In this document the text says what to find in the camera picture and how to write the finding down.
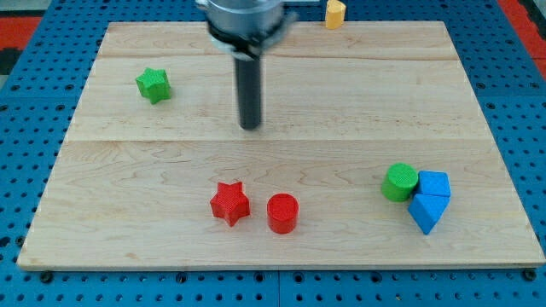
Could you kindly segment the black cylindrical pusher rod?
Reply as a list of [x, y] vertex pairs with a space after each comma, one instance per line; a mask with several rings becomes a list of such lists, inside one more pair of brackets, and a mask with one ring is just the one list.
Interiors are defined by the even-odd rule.
[[262, 122], [261, 61], [234, 60], [239, 125], [256, 130]]

